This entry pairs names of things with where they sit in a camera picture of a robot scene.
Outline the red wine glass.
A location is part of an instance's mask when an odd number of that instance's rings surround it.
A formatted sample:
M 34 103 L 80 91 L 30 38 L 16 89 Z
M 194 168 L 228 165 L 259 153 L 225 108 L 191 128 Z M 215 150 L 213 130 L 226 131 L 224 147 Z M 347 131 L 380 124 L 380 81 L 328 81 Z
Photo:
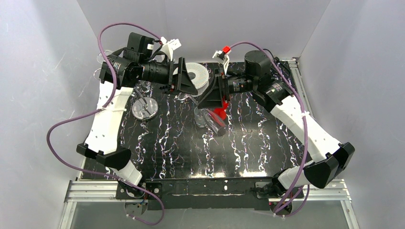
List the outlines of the red wine glass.
M 226 115 L 226 110 L 228 108 L 228 102 L 223 101 L 223 106 L 221 108 L 215 108 L 213 112 L 218 115 L 222 120 L 225 120 L 227 115 Z

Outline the clear wine glass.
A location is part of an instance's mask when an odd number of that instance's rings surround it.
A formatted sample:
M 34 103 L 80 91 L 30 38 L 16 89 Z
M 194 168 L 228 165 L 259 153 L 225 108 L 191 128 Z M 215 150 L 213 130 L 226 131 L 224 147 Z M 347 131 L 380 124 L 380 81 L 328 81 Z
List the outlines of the clear wine glass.
M 207 127 L 206 115 L 207 111 L 205 109 L 199 109 L 198 107 L 194 109 L 194 119 L 199 128 Z

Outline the clear champagne flute glass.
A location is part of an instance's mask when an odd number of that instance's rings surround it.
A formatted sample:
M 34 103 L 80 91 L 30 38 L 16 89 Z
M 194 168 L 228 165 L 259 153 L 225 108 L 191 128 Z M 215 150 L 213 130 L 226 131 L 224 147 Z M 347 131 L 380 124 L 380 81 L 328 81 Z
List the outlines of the clear champagne flute glass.
M 186 100 L 190 98 L 194 102 L 194 108 L 198 107 L 198 102 L 189 94 L 180 93 L 179 100 Z M 224 136 L 226 134 L 226 127 L 224 121 L 216 115 L 213 111 L 204 108 L 207 111 L 206 123 L 207 128 L 213 131 L 217 136 Z

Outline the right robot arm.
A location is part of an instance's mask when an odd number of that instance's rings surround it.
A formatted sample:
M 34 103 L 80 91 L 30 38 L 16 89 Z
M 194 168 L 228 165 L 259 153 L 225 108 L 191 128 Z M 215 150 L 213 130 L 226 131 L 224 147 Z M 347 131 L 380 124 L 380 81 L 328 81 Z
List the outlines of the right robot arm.
M 280 120 L 304 144 L 311 161 L 302 169 L 289 168 L 272 179 L 276 190 L 286 191 L 291 185 L 311 184 L 326 187 L 348 165 L 355 148 L 328 134 L 309 114 L 301 109 L 290 85 L 273 77 L 275 70 L 263 51 L 245 54 L 245 70 L 226 76 L 215 70 L 214 79 L 202 94 L 198 107 L 223 108 L 231 94 L 251 92 L 253 100 Z

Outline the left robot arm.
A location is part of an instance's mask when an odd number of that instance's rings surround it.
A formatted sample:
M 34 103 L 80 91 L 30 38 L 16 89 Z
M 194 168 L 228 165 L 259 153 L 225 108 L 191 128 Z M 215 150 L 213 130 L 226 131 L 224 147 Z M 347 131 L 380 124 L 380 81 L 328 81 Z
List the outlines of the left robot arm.
M 178 39 L 160 40 L 153 52 L 155 39 L 132 32 L 128 44 L 107 56 L 100 70 L 98 113 L 95 115 L 86 140 L 76 151 L 106 167 L 133 185 L 138 185 L 142 174 L 130 161 L 131 151 L 118 143 L 118 131 L 126 103 L 138 81 L 160 84 L 165 94 L 192 94 L 198 90 L 190 79 L 183 57 L 173 61 L 173 52 L 181 46 Z

